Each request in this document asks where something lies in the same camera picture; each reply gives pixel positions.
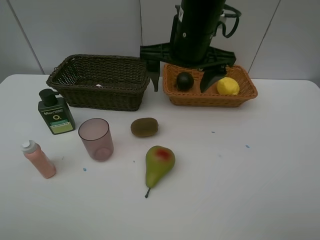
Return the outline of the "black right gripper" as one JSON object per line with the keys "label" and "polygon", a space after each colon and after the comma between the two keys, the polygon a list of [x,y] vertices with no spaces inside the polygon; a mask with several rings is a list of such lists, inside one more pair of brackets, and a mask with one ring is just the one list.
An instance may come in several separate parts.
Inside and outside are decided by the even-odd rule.
{"label": "black right gripper", "polygon": [[227,74],[226,66],[236,62],[234,52],[211,47],[183,36],[182,23],[177,15],[173,17],[170,41],[154,45],[140,46],[140,59],[146,61],[147,76],[153,83],[154,91],[159,90],[160,62],[189,69],[203,69],[200,91],[206,92],[214,83]]}

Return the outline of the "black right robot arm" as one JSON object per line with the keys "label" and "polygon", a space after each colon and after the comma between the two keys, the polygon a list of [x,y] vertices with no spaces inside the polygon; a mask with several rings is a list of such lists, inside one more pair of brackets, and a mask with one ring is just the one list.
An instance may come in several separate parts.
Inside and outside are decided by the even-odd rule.
{"label": "black right robot arm", "polygon": [[218,28],[230,38],[237,30],[241,12],[225,0],[183,0],[176,5],[170,41],[140,46],[140,59],[145,61],[147,76],[154,90],[159,89],[160,63],[203,72],[200,91],[204,93],[225,77],[227,67],[236,62],[234,52],[211,47]]}

